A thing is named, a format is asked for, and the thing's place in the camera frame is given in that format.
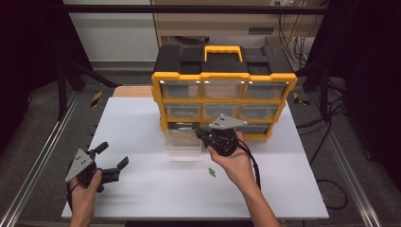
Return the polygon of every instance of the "metal bracket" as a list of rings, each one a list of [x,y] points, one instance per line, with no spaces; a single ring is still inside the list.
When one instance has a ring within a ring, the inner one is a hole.
[[[71,179],[77,177],[79,173],[85,170],[85,168],[88,167],[93,162],[94,160],[92,160],[89,157],[89,155],[83,149],[80,148],[77,152],[77,155],[74,158],[74,162],[71,165],[70,170],[68,171],[65,181],[69,183]]]
[[[218,119],[209,124],[209,127],[215,130],[228,130],[244,125],[248,125],[248,122],[238,120],[222,114],[220,117],[218,117]]]

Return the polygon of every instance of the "green piece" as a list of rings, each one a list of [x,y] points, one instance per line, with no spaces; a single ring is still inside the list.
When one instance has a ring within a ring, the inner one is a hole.
[[[216,177],[216,172],[211,167],[209,167],[209,174],[212,175],[213,177]]]

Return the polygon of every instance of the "person's right hand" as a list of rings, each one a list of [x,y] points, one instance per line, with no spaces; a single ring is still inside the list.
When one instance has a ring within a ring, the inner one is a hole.
[[[236,132],[236,136],[238,139],[244,141],[240,131]],[[237,148],[232,155],[225,157],[219,155],[213,148],[207,148],[212,161],[219,164],[226,171],[227,176],[235,183],[239,190],[243,191],[247,187],[256,185],[251,159],[244,150]]]

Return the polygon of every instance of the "wrist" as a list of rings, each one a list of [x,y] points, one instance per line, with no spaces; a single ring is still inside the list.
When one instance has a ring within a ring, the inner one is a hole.
[[[249,181],[243,183],[242,185],[238,185],[239,191],[242,193],[244,197],[251,197],[253,195],[261,194],[259,186],[257,186],[255,181]]]
[[[87,227],[91,221],[84,217],[72,216],[70,227]]]

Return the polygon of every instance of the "transparent bin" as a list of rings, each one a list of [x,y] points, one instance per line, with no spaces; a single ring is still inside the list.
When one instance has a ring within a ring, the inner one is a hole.
[[[285,82],[248,82],[245,98],[281,98]]]
[[[195,130],[167,130],[165,146],[171,161],[196,161],[201,157],[201,140]]]
[[[204,82],[204,97],[240,98],[244,83],[239,80],[210,80]]]
[[[274,104],[242,104],[241,119],[273,119],[278,106]]]
[[[250,123],[246,126],[237,127],[236,130],[244,134],[265,134],[269,127],[269,123]]]
[[[199,118],[200,104],[165,104],[166,116],[176,118]]]
[[[160,86],[164,97],[196,98],[201,96],[199,81],[160,80]]]
[[[204,103],[203,117],[218,118],[222,114],[236,118],[239,110],[239,104],[221,104],[221,103]]]

